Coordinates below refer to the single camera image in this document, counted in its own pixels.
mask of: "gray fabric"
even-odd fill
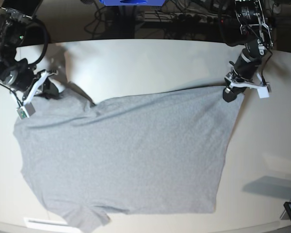
[[[22,173],[43,206],[90,233],[107,213],[212,213],[243,95],[223,87],[91,104],[66,90],[17,121]]]

